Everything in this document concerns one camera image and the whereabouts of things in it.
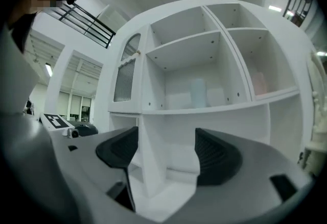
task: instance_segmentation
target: fluorescent light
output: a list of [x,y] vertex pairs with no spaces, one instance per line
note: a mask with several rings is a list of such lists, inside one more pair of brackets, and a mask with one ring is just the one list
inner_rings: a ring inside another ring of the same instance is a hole
[[281,12],[281,11],[282,11],[282,9],[281,9],[281,8],[279,8],[279,7],[276,7],[276,6],[269,6],[269,9],[270,9],[270,10],[274,10],[274,11],[277,11],[277,12]]
[[49,65],[48,63],[45,64],[46,70],[48,71],[49,76],[52,76],[52,69],[51,69],[51,65]]
[[317,52],[317,56],[327,56],[327,53],[325,53],[325,52]]
[[290,15],[290,16],[294,16],[294,13],[293,12],[291,12],[291,11],[287,11],[287,13],[286,13],[287,15]]

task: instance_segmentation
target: tube light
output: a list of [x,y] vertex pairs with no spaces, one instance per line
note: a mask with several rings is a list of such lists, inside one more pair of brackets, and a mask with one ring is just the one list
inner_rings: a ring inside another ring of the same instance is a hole
[[51,65],[49,65],[48,63],[45,64],[46,70],[48,71],[49,76],[52,76],[52,69],[51,69]]
[[289,15],[289,16],[294,16],[294,13],[293,12],[291,12],[291,11],[287,11],[287,13],[286,13],[287,15]]
[[279,8],[279,7],[276,7],[276,6],[269,6],[269,9],[270,9],[270,10],[274,10],[274,11],[277,11],[277,12],[281,12],[281,11],[282,11],[282,9],[281,9],[281,8]]
[[317,56],[327,56],[327,53],[325,53],[325,52],[317,52]]

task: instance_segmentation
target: metal railing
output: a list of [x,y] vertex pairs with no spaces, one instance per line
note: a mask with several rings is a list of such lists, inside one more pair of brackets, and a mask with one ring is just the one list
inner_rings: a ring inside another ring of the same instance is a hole
[[108,48],[116,33],[96,17],[77,4],[67,5],[46,11],[47,14],[67,24],[99,45]]
[[312,1],[313,0],[288,0],[283,17],[300,27],[310,11]]

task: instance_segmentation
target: cabinet door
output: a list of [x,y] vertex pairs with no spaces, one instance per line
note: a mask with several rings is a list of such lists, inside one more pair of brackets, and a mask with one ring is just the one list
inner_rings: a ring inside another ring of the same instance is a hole
[[148,26],[126,38],[110,87],[109,112],[141,113],[141,72]]

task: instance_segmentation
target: pink object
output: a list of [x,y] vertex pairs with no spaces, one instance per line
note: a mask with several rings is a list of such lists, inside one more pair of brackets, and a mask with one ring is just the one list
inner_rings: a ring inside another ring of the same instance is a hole
[[252,76],[252,83],[254,87],[254,93],[256,95],[261,95],[268,92],[265,77],[262,72],[258,72]]

